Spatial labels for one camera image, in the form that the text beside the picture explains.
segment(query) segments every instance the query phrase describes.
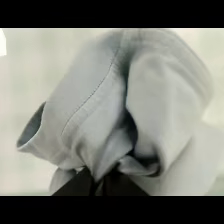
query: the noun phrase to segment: bright light spot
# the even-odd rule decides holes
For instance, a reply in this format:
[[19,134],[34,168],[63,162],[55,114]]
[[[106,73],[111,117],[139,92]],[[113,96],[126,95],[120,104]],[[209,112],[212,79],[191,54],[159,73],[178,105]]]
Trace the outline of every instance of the bright light spot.
[[6,39],[3,30],[0,28],[0,56],[6,55]]

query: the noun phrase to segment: hood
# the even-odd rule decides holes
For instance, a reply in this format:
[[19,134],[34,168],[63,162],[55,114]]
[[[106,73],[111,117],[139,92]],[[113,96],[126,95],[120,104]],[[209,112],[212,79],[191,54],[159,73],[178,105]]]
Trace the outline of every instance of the hood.
[[[164,177],[171,172],[178,186],[173,173],[187,167],[186,179],[195,181],[193,161],[202,166],[197,174],[202,175],[208,159],[214,177],[221,147],[197,144],[199,152],[191,147],[211,97],[209,72],[178,36],[166,29],[113,30],[81,49],[17,146],[64,171],[87,166],[96,181],[116,166],[173,189],[163,184]],[[209,139],[207,134],[201,142]],[[175,192],[152,188],[149,193]]]

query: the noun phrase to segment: cloth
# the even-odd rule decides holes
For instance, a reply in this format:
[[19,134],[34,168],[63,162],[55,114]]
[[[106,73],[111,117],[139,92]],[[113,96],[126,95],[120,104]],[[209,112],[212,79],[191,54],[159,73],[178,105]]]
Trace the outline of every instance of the cloth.
[[97,182],[117,166],[150,195],[204,195],[224,145],[201,122],[212,92],[209,72],[172,32],[114,30],[80,51],[18,149],[64,175],[87,166]]

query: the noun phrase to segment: blurred background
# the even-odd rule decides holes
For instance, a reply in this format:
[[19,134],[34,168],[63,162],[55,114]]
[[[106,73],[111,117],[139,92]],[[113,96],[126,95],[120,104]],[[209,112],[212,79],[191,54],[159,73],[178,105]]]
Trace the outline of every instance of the blurred background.
[[[171,29],[209,68],[215,95],[204,120],[224,127],[224,29]],[[0,195],[48,195],[56,167],[17,152],[16,140],[66,74],[79,48],[108,30],[0,29]],[[209,195],[224,195],[223,174],[224,165]]]

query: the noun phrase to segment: stitching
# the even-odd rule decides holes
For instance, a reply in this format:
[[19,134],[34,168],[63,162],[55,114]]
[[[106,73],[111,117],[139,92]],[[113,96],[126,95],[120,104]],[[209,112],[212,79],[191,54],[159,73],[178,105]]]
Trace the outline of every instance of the stitching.
[[75,116],[75,114],[88,102],[88,100],[97,92],[97,90],[102,86],[102,84],[104,83],[104,81],[106,80],[106,78],[108,77],[108,75],[110,74],[110,71],[111,71],[111,67],[112,67],[112,65],[114,64],[114,61],[115,61],[115,59],[117,58],[117,55],[118,55],[118,52],[119,52],[119,50],[120,50],[120,48],[121,48],[121,42],[122,42],[122,39],[123,39],[123,35],[124,35],[124,31],[123,31],[123,34],[122,34],[122,36],[121,36],[121,40],[120,40],[120,43],[119,43],[119,46],[118,46],[118,48],[117,48],[117,50],[116,50],[116,53],[115,53],[115,55],[114,55],[114,57],[113,57],[113,59],[111,60],[111,63],[110,63],[110,66],[109,66],[109,68],[108,68],[108,71],[107,71],[107,73],[106,73],[106,75],[105,75],[105,77],[103,78],[103,80],[99,83],[99,85],[94,89],[94,91],[89,95],[89,97],[87,97],[87,99],[72,113],[72,115],[71,115],[71,117],[67,120],[67,122],[66,122],[66,124],[65,124],[65,126],[64,126],[64,128],[63,128],[63,130],[62,130],[62,133],[61,133],[61,136],[63,135],[63,133],[64,133],[64,131],[65,131],[65,129],[66,129],[66,127],[68,126],[68,124],[69,124],[69,122],[71,121],[71,119]]

